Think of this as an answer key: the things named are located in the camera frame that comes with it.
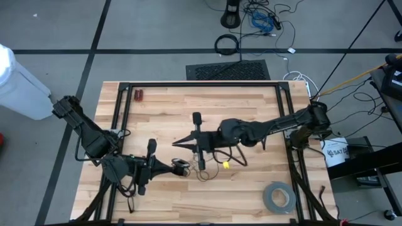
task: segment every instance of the gray floor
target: gray floor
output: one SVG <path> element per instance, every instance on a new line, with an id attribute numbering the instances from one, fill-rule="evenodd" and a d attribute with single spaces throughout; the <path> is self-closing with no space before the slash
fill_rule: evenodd
<path id="1" fill-rule="evenodd" d="M 222 9 L 223 0 L 207 0 Z M 282 1 L 270 1 L 271 5 Z M 347 48 L 377 8 L 380 0 L 305 0 L 296 13 L 281 16 L 296 28 L 294 48 Z M 402 2 L 395 1 L 402 11 Z M 3 0 L 0 3 L 0 43 L 12 49 L 89 49 L 105 0 Z M 294 6 L 296 0 L 287 1 Z M 215 39 L 227 30 L 219 24 L 221 12 L 209 9 L 202 0 L 112 0 L 98 48 L 185 49 L 213 48 Z M 393 36 L 400 25 L 388 3 L 384 3 L 353 48 L 402 48 Z M 255 31 L 244 25 L 242 32 Z M 285 24 L 278 47 L 287 48 L 293 35 Z M 276 38 L 246 38 L 244 48 L 274 48 Z M 285 55 L 290 70 L 298 70 L 321 86 L 342 54 Z M 329 89 L 384 62 L 385 54 L 350 54 L 325 86 Z M 17 60 L 52 91 L 54 98 L 76 93 L 87 55 L 17 55 Z M 96 55 L 85 87 L 82 105 L 93 117 L 102 82 L 105 80 L 185 80 L 185 66 L 234 62 L 238 55 L 164 54 Z M 273 80 L 286 73 L 286 61 L 274 54 L 244 55 L 247 60 L 266 60 Z M 366 85 L 361 89 L 378 94 Z M 322 98 L 329 106 L 345 92 Z M 370 103 L 348 98 L 329 112 L 337 121 L 351 112 L 370 109 Z M 355 131 L 375 116 L 359 115 L 332 126 L 343 135 Z M 7 137 L 0 151 L 0 225 L 33 225 L 52 171 L 65 123 L 55 117 L 31 121 L 0 107 L 0 132 Z M 387 119 L 379 119 L 356 134 L 373 144 L 390 145 L 401 134 Z M 73 134 L 46 223 L 69 219 L 81 164 L 73 160 Z M 402 200 L 402 175 L 389 180 Z M 358 223 L 401 225 L 382 216 L 390 205 L 382 190 L 358 189 L 350 178 L 332 182 L 341 218 L 355 218 L 378 210 Z"/>

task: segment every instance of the wooden table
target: wooden table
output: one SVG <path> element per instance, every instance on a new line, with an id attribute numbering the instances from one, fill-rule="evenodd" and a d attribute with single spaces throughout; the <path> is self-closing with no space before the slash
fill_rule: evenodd
<path id="1" fill-rule="evenodd" d="M 95 114 L 95 122 L 103 129 L 111 127 L 118 85 L 119 82 L 103 84 Z M 294 109 L 306 107 L 309 100 L 304 83 L 290 82 L 290 88 Z M 170 164 L 172 158 L 192 161 L 191 151 L 171 144 L 189 135 L 194 129 L 193 112 L 201 112 L 203 131 L 216 130 L 221 120 L 231 117 L 245 121 L 268 121 L 280 116 L 272 87 L 142 89 L 143 101 L 133 102 L 130 106 L 128 129 L 131 135 L 124 141 L 123 154 L 143 156 L 146 154 L 148 139 L 155 138 L 158 142 L 156 157 L 166 164 Z M 285 95 L 282 97 L 287 111 Z M 120 114 L 126 98 L 123 96 L 122 99 Z M 310 141 L 310 145 L 320 149 L 318 141 Z M 288 223 L 290 218 L 297 218 L 296 211 L 287 215 L 271 213 L 262 201 L 262 192 L 272 181 L 291 185 L 282 133 L 268 136 L 265 151 L 260 144 L 253 148 L 242 147 L 242 150 L 249 166 L 243 167 L 231 161 L 231 168 L 224 169 L 214 160 L 208 161 L 207 172 L 210 175 L 215 175 L 219 168 L 216 178 L 210 181 L 199 181 L 194 171 L 188 178 L 172 174 L 157 176 L 147 185 L 145 196 L 134 198 L 136 211 L 132 214 L 128 212 L 127 199 L 117 193 L 112 220 L 125 218 L 126 222 L 149 223 Z M 335 200 L 323 156 L 309 149 L 305 150 L 304 156 L 312 192 L 318 197 L 321 186 L 326 187 L 322 198 L 327 210 L 336 217 Z M 96 195 L 101 174 L 101 167 L 96 168 L 90 162 L 84 163 L 71 218 L 78 217 Z M 123 182 L 127 183 L 128 178 L 123 179 Z M 304 216 L 308 218 L 305 197 L 300 191 Z M 280 194 L 274 194 L 274 200 L 284 202 Z M 105 217 L 105 212 L 106 205 L 103 206 L 101 218 Z"/>

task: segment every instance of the floor mat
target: floor mat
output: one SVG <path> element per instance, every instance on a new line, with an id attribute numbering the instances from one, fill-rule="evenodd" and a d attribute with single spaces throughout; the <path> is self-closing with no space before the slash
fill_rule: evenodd
<path id="1" fill-rule="evenodd" d="M 271 80 L 265 60 L 186 66 L 187 80 Z"/>

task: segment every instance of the white container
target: white container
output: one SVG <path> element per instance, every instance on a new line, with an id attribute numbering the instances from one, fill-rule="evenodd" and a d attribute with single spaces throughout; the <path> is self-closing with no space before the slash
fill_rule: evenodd
<path id="1" fill-rule="evenodd" d="M 0 105 L 34 120 L 52 115 L 50 90 L 0 45 Z"/>

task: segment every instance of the duct tape roll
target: duct tape roll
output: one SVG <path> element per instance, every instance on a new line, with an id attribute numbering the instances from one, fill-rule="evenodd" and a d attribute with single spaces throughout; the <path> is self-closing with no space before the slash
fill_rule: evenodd
<path id="1" fill-rule="evenodd" d="M 272 194 L 275 190 L 281 191 L 285 196 L 285 204 L 281 207 L 277 206 L 272 199 Z M 263 202 L 269 211 L 277 214 L 287 214 L 295 209 L 296 195 L 289 185 L 283 182 L 275 181 L 264 189 Z"/>

